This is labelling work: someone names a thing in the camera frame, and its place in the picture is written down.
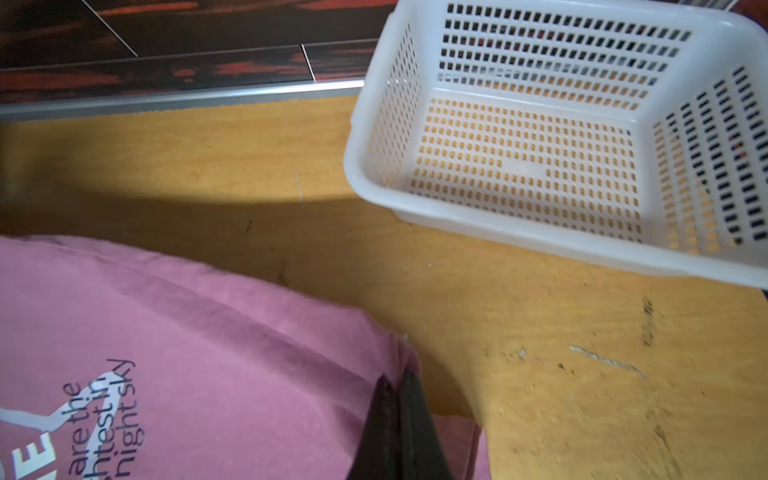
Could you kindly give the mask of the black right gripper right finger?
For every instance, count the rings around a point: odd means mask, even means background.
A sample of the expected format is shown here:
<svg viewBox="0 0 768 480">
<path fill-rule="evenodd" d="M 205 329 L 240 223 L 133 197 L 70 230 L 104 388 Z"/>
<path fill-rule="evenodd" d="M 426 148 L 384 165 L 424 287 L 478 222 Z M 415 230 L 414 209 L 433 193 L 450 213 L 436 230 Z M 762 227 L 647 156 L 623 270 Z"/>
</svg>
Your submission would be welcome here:
<svg viewBox="0 0 768 480">
<path fill-rule="evenodd" d="M 419 377 L 405 370 L 398 389 L 400 478 L 453 479 Z"/>
</svg>

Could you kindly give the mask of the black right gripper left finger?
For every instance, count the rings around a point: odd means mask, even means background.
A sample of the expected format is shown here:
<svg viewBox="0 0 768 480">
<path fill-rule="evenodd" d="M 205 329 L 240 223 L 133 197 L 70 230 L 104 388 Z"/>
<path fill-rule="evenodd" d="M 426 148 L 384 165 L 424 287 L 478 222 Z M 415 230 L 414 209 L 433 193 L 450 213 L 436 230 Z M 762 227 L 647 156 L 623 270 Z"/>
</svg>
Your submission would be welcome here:
<svg viewBox="0 0 768 480">
<path fill-rule="evenodd" d="M 382 375 L 376 382 L 348 480 L 401 478 L 400 405 L 397 390 Z"/>
</svg>

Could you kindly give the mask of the magenta t-shirt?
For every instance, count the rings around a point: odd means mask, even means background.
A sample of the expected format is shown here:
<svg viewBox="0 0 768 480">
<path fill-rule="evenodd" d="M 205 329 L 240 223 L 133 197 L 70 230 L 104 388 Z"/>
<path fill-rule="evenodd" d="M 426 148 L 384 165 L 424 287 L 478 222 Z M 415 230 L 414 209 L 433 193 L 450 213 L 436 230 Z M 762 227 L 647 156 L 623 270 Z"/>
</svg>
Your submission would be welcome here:
<svg viewBox="0 0 768 480">
<path fill-rule="evenodd" d="M 415 350 L 355 308 L 110 242 L 1 241 L 5 479 L 347 479 L 377 380 L 405 370 Z M 483 429 L 431 415 L 453 479 L 488 478 Z"/>
</svg>

